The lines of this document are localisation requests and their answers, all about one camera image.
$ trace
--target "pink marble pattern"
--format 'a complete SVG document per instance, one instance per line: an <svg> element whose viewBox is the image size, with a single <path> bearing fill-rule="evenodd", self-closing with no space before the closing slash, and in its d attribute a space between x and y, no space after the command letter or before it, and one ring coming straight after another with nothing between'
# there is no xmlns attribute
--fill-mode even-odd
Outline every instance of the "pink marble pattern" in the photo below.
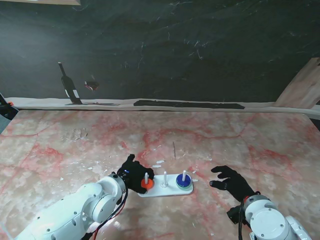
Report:
<svg viewBox="0 0 320 240"><path fill-rule="evenodd" d="M302 114L25 110L0 135L0 221L15 237L42 208L116 171L132 153L160 166L156 174L188 170L194 192L140 198L131 191L99 240L237 239L226 211L238 203L208 185L217 165L237 170L317 239L319 143ZM242 233L249 239L248 228Z"/></svg>

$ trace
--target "dark wall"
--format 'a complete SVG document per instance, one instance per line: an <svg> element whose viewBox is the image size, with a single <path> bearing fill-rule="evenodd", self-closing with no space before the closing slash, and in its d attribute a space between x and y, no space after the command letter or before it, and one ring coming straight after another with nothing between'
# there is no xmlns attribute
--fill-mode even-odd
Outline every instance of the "dark wall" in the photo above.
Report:
<svg viewBox="0 0 320 240"><path fill-rule="evenodd" d="M273 102L320 56L319 0L0 2L0 92ZM84 81L95 79L92 92Z"/></svg>

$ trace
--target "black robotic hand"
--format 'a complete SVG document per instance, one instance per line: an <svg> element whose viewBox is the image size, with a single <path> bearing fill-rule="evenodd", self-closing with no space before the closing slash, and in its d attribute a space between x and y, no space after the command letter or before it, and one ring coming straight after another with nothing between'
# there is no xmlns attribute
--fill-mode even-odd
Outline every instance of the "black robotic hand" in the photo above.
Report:
<svg viewBox="0 0 320 240"><path fill-rule="evenodd" d="M250 197L256 194L247 181L228 166L216 166L211 169L211 172L220 173L218 178L225 180L210 181L210 186L219 190L227 190L239 202L246 196Z"/></svg>
<svg viewBox="0 0 320 240"><path fill-rule="evenodd" d="M135 191L138 194L145 194L147 189L141 187L141 181L144 179L145 174L148 173L149 179L153 180L155 177L154 171L151 168L146 168L138 161L134 161L135 155L130 154L127 160L122 164L121 168L117 171L128 189Z"/></svg>

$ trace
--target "cable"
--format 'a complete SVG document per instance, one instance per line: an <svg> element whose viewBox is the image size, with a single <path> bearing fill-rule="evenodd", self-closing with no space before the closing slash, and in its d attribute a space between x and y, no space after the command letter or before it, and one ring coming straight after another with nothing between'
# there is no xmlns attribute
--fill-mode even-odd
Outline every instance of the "cable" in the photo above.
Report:
<svg viewBox="0 0 320 240"><path fill-rule="evenodd" d="M110 218L110 220L111 220L111 219L114 219L116 216L118 216L118 215L121 213L121 211L125 208L125 205L126 205L126 203L123 204L123 206L122 206L122 208L120 209L120 211L119 211L116 215L114 215L112 218Z"/></svg>
<svg viewBox="0 0 320 240"><path fill-rule="evenodd" d="M125 195L124 195L123 201L122 201L121 204L118 206L118 208L117 208L115 211L113 211L113 213L107 218L107 220L105 220L103 223L101 223L101 224L96 228L96 230L94 231L93 240L96 240L97 235L98 235L98 231L100 230L100 228L102 228L109 220L111 220L111 219L115 218L116 216L118 216L118 214L122 211L122 209L123 209L124 206L125 206L127 197L128 197L128 187L125 186Z"/></svg>
<svg viewBox="0 0 320 240"><path fill-rule="evenodd" d="M244 198L241 201L241 204L240 204L239 226L238 226L238 238L239 238L239 240L242 240L242 221L243 221L243 215L244 215L243 211L244 211L245 200L246 200L246 198Z"/></svg>
<svg viewBox="0 0 320 240"><path fill-rule="evenodd" d="M94 232L86 233L81 240L90 240Z"/></svg>

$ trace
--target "wooden board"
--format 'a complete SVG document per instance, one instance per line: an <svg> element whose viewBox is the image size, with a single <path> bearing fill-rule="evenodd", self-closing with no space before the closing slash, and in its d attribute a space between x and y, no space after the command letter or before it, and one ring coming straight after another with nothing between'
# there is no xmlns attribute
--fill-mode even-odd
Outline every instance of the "wooden board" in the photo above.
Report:
<svg viewBox="0 0 320 240"><path fill-rule="evenodd" d="M311 58L275 102L275 107L311 109L320 100L320 57Z"/></svg>

